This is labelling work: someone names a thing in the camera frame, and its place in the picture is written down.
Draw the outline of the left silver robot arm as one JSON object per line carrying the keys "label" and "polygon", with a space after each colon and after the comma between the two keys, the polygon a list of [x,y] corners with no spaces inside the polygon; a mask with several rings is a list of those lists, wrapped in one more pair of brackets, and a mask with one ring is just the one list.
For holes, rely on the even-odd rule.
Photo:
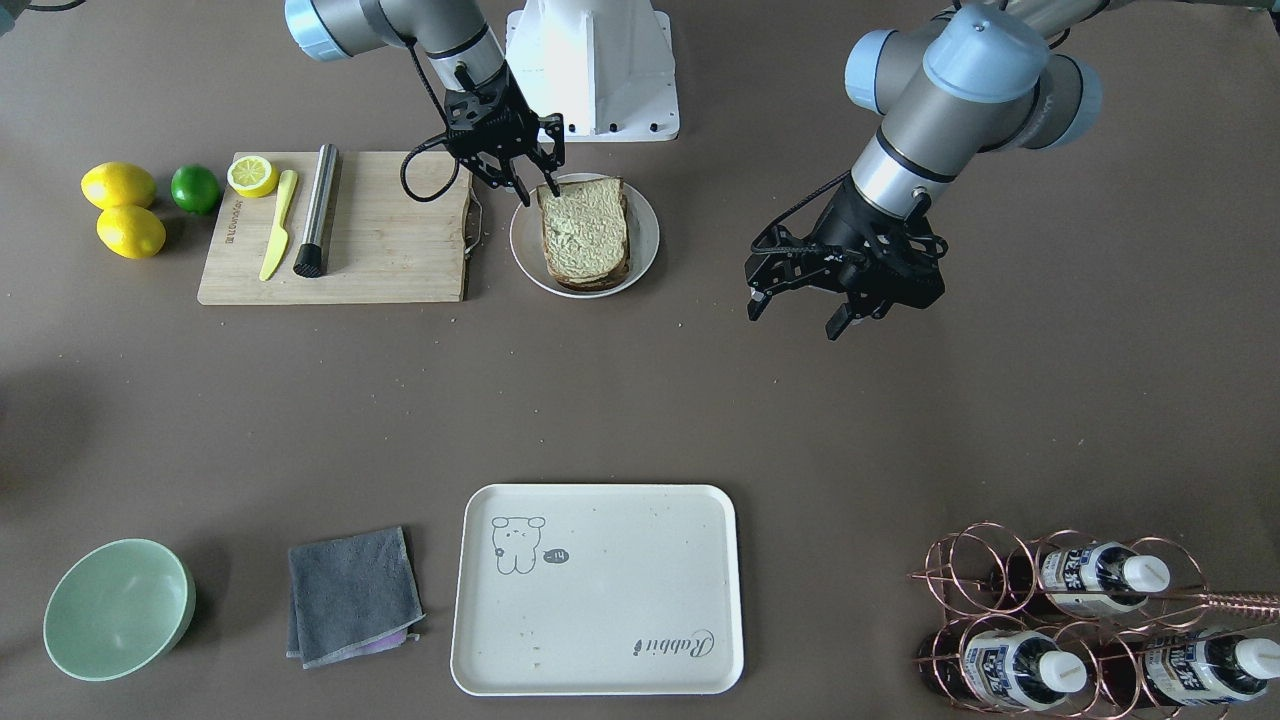
{"label": "left silver robot arm", "polygon": [[844,296],[826,323],[837,340],[892,307],[940,299],[948,246],[928,211],[974,156],[1060,147],[1094,124],[1100,77],[1056,47],[1107,9],[1106,1],[956,1],[913,32],[859,38],[844,85],[879,124],[851,168],[818,188],[827,204],[808,233],[777,217],[754,238],[749,319],[780,293],[814,287]]}

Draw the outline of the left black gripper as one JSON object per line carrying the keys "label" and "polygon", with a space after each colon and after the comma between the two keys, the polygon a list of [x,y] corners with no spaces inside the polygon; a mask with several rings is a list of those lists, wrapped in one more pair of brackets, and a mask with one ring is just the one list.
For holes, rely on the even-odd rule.
{"label": "left black gripper", "polygon": [[[795,211],[805,208],[822,193],[835,188],[808,234],[796,236],[786,225]],[[864,293],[867,288],[867,255],[864,242],[873,225],[900,222],[867,204],[852,181],[831,179],[809,193],[801,202],[780,214],[751,241],[745,263],[745,281],[750,291],[748,319],[758,322],[777,296],[795,290],[817,288],[844,300],[826,322],[826,337],[836,341],[863,316],[883,316],[896,304],[879,304]]]}

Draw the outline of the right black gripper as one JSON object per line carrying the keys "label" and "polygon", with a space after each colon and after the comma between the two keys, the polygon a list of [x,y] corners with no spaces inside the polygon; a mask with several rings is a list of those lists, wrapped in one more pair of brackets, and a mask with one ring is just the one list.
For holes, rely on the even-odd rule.
{"label": "right black gripper", "polygon": [[564,164],[564,117],[538,115],[516,85],[493,85],[492,91],[445,92],[445,149],[490,187],[512,191],[524,208],[532,199],[512,167],[517,158],[538,167],[552,196],[559,197],[554,173]]}

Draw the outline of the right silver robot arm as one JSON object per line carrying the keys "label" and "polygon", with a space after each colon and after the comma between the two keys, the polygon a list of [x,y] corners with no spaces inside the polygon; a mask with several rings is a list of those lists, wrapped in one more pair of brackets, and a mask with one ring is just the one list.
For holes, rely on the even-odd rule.
{"label": "right silver robot arm", "polygon": [[475,1],[287,1],[293,40],[312,59],[334,61],[383,46],[410,53],[444,129],[401,163],[401,186],[417,202],[445,193],[447,181],[428,196],[408,184],[408,164],[442,146],[454,168],[467,168],[493,188],[513,190],[524,206],[531,196],[512,161],[527,158],[554,196],[554,172],[564,164],[562,114],[538,115],[518,86],[497,36]]}

